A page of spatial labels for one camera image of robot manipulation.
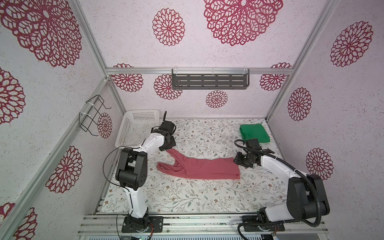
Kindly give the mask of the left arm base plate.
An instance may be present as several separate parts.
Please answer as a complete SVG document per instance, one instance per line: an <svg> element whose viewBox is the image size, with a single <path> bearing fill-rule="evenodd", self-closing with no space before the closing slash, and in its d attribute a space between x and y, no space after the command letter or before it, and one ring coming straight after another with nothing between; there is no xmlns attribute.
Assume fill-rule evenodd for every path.
<svg viewBox="0 0 384 240"><path fill-rule="evenodd" d="M137 219L128 215L124 218L122 233L161 233L163 231L164 217L149 216Z"/></svg>

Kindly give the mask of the green tank top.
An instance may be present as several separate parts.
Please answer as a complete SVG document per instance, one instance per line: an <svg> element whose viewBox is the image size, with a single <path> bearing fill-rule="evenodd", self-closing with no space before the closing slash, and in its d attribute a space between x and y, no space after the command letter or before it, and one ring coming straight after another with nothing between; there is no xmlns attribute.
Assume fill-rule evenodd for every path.
<svg viewBox="0 0 384 240"><path fill-rule="evenodd" d="M240 133L243 141L257 139L259 143L269 143L270 136L262 124L241 125Z"/></svg>

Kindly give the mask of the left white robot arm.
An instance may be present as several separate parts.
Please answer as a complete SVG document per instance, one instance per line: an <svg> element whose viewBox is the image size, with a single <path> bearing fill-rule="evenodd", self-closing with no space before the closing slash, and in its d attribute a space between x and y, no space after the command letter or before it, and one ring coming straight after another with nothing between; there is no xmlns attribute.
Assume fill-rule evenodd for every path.
<svg viewBox="0 0 384 240"><path fill-rule="evenodd" d="M164 120L159 127L151 129L151 134L137 147L120 146L122 150L116 171L116 180L131 201L131 216L144 218L148 207L141 187L148 177L148 158L157 151L165 151L176 146L173 134L176 125Z"/></svg>

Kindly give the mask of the pink tank top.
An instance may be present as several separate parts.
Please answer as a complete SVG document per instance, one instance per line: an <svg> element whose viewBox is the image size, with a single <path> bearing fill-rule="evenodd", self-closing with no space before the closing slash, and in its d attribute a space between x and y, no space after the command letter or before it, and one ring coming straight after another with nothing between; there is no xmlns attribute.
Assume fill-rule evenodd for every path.
<svg viewBox="0 0 384 240"><path fill-rule="evenodd" d="M174 158L174 164L157 163L157 169L167 175L193 180L239 180L241 172L234 158L214 160L189 158L177 150L167 153Z"/></svg>

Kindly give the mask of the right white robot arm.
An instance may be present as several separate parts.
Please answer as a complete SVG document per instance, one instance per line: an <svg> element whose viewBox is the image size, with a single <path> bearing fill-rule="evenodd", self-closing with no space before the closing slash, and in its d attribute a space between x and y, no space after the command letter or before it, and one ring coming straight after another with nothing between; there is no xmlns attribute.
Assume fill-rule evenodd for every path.
<svg viewBox="0 0 384 240"><path fill-rule="evenodd" d="M285 160L263 149L258 139L235 140L238 152L235 164L245 168L255 165L267 169L287 186L287 199L281 204L258 211L257 223L274 225L303 222L311 227L320 225L322 217L330 213L323 180L316 174L306 174Z"/></svg>

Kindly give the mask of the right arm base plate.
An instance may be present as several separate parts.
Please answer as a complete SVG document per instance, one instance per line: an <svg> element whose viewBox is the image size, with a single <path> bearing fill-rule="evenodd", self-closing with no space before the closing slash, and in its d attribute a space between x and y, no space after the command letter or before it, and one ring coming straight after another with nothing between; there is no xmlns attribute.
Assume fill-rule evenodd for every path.
<svg viewBox="0 0 384 240"><path fill-rule="evenodd" d="M270 222L266 217L260 214L242 216L245 232L283 232L284 224Z"/></svg>

